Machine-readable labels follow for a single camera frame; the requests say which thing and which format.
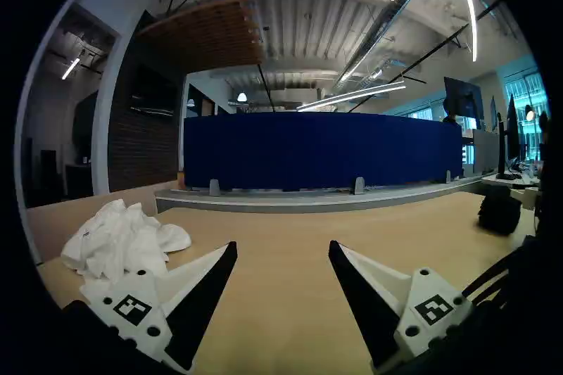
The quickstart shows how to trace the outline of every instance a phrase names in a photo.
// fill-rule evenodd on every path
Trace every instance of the white pillar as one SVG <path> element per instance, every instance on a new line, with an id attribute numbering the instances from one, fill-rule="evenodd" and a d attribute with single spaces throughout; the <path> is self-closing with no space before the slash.
<path id="1" fill-rule="evenodd" d="M 115 36 L 115 43 L 100 81 L 92 125 L 91 171 L 94 195 L 110 192 L 108 129 L 113 91 L 135 27 L 150 2 L 151 0 L 78 0 L 84 11 Z"/>

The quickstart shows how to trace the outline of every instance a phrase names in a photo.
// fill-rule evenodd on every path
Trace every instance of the ceiling pipe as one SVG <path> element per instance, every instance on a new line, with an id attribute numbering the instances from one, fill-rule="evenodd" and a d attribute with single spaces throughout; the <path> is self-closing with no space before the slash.
<path id="1" fill-rule="evenodd" d="M 375 46 L 383 39 L 387 30 L 391 27 L 397 16 L 401 11 L 407 6 L 410 0 L 395 0 L 390 1 L 381 10 L 379 15 L 374 20 L 372 27 L 369 29 L 367 36 L 365 37 L 363 43 L 358 47 L 357 51 L 354 53 L 350 61 L 346 64 L 344 70 L 339 75 L 334 86 L 331 89 L 331 93 L 334 95 L 340 94 L 346 82 L 352 76 L 352 74 L 357 70 L 363 60 L 371 53 Z M 371 84 L 373 80 L 370 79 L 371 73 L 364 77 L 357 87 L 361 88 L 367 84 Z"/>

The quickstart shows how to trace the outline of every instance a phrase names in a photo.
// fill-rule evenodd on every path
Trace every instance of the blue partition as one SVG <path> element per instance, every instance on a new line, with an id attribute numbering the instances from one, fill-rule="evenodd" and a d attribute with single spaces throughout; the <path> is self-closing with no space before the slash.
<path id="1" fill-rule="evenodd" d="M 378 114 L 254 113 L 184 121 L 187 186 L 321 189 L 462 174 L 459 126 Z"/>

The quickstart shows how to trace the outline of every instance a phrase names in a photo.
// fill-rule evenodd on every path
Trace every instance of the white cloth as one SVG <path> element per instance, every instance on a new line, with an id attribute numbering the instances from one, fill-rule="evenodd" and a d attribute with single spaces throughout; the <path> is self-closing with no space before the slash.
<path id="1" fill-rule="evenodd" d="M 173 224 L 162 225 L 143 213 L 141 204 L 125 207 L 123 199 L 105 204 L 65 244 L 61 258 L 87 282 L 107 277 L 118 281 L 125 271 L 148 269 L 166 274 L 166 252 L 191 245 L 186 231 Z"/>

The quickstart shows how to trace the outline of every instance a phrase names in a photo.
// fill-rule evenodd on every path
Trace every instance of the monitor stand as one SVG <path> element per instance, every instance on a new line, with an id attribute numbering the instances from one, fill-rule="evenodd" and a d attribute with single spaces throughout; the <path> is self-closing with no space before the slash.
<path id="1" fill-rule="evenodd" d="M 516 180 L 515 174 L 505 174 L 505 123 L 500 119 L 498 113 L 498 174 L 497 179 L 500 180 Z"/>

